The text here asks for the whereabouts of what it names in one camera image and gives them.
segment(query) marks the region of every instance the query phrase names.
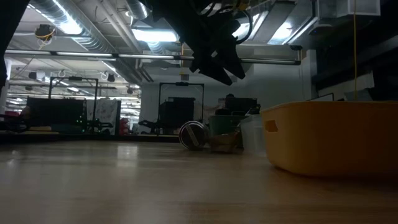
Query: ceiling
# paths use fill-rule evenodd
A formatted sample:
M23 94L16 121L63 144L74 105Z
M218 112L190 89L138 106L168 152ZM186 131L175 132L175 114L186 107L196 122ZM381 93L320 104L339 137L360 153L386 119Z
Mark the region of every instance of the ceiling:
M100 8L97 7L96 0L71 0L77 6L77 8L88 18L89 22L93 24L95 29L98 29L100 34L112 45L115 51L119 53L134 53L134 49L131 49L128 44L119 35L114 26L108 21L104 13ZM125 0L109 0L117 10L119 17L123 20L123 26L129 26L130 18L126 15L127 7ZM308 21L314 16L314 7L312 1L309 0L296 0L296 1L250 1L249 12L254 15L258 15L255 22L255 27L258 23L258 31L253 33L252 37L244 42L243 44L236 47L237 53L241 58L274 58L274 59L286 59L286 60L297 60L297 52L292 50L287 44L282 44L278 39L276 43L279 45L269 45L268 43L274 39L274 37L281 37L281 41L285 42L292 38L299 29L303 27ZM217 4L215 10L221 7L221 3ZM264 21L260 20L261 15L264 16ZM269 24L267 19L272 19L273 27ZM245 19L239 20L241 23L245 23ZM43 15L38 13L35 9L27 8L21 22L16 30L16 34L12 38L9 45L9 49L26 49L26 50L51 50L51 51L68 51L68 52L86 52L80 44L75 42L72 38L61 37L62 31L58 30L55 37L52 39L51 43L48 45L42 45L42 42L38 41L33 32L38 28L40 24L53 25L48 19ZM169 29L168 23L161 19L158 22L153 22L150 17L144 19L143 21L138 21L134 24L136 27L156 27ZM302 45L305 48L312 48L314 46L318 47L322 43L322 38L324 37L310 37L307 34L301 35L293 44ZM138 42L140 48L145 52L149 53L150 49L147 44L143 41ZM163 43L168 54L181 54L183 49L184 55L191 55L192 51L189 46L181 46L178 42L173 43ZM13 57L12 60L12 75L11 77L17 76L19 79L24 79L25 81L16 80L12 78L11 82L23 82L37 84L37 82L42 82L40 80L28 81L30 71L43 71L46 75L57 74L62 71L68 71L67 75L77 75L82 77L99 78L101 82L106 82L102 80L101 76L105 71L112 72L111 69L105 65L102 61L98 61L92 58L83 58L81 60L73 59L54 59L52 57L48 58L29 58L29 57ZM184 62L182 64L183 68L180 68L181 62L174 62L171 67L164 69L165 67L161 63L144 63L144 67L150 77L155 83L158 82L178 82L180 81L180 74L185 73L190 75L189 82L192 83L206 83L212 85L222 85L217 81L203 76L197 72L192 73L189 71L188 67L190 62ZM244 70L247 71L251 64L243 64ZM147 81L143 79L142 83L137 83L139 85L145 84ZM107 86L115 87L115 90L108 90L106 94L117 96L125 95L128 84L123 77L116 75L116 81L114 83L107 83ZM16 86L11 88L13 91L24 91L24 88L17 88ZM38 88L39 92L48 91L45 88ZM87 89L88 92L93 93L92 89Z

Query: clear plastic container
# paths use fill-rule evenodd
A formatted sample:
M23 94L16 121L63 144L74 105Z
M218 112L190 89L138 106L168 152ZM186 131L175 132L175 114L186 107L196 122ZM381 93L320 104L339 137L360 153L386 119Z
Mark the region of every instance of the clear plastic container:
M241 121L244 153L266 156L266 144L261 115L252 115Z

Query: wire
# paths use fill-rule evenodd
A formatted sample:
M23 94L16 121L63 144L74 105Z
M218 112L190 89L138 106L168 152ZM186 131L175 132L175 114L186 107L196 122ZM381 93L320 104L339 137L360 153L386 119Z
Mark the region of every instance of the wire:
M103 19L101 22L99 22L98 19L97 19L97 10L98 10L98 6L95 6L95 9L94 9L94 18L95 18L95 22L97 22L97 23L99 23L99 24L102 24L102 23L105 22L105 20L106 20L107 18L105 18L105 19Z
M213 11L215 6L216 6L216 1L213 1L213 3L211 4L209 10L207 10L207 12L205 12L203 16L206 16L206 17L209 16L210 13Z
M358 99L358 59L357 59L357 48L356 48L356 0L354 0L354 99Z
M234 6L222 7L221 9L217 10L215 14L218 14L224 10L233 9L233 7ZM248 33L246 34L246 36L244 36L241 40L236 41L236 45L242 44L243 42L247 41L251 35L251 32L253 31L253 18L251 17L250 13L248 13L246 10L243 10L243 11L239 10L239 12L242 12L249 19L249 30L248 30Z
M253 18L251 17L250 13L248 13L246 10L243 10L242 12L249 19L249 30L248 30L246 36L244 36L241 40L237 40L236 41L236 45L242 44L243 42L248 40L248 38L251 35L251 32L253 31Z
M39 47L39 50L42 50L42 48L44 47L45 45L41 45L40 47ZM12 78L10 78L10 79L15 79L16 77L18 77L20 74L22 74L22 72L24 72L25 70L26 70L26 68L30 65L30 63L33 61L33 59L35 59L35 57L36 57L36 55L34 55L27 63L26 63L26 65L22 68L22 70L21 71L19 71L18 73L17 73L17 75L14 75L14 77L12 77Z

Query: white wall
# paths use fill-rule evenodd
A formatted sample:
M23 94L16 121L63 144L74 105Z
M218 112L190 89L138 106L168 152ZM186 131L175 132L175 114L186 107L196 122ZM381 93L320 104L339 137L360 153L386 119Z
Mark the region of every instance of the white wall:
M365 88L373 88L374 87L374 80L373 80L373 73L361 75L357 79L357 90L363 90ZM353 92L355 89L355 83L354 80L349 80L347 82L339 83L337 85L324 88L322 90L319 90L319 95L324 96L330 93L334 93L335 95L335 100L339 99L345 99L345 93Z
M260 65L250 69L246 89L257 98L262 109L282 103L305 100L305 84L300 74L301 66Z

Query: table surface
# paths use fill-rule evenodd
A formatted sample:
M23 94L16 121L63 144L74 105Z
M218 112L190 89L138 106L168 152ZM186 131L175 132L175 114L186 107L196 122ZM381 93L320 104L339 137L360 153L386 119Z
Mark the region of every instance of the table surface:
M397 184L109 141L0 145L2 223L398 223Z

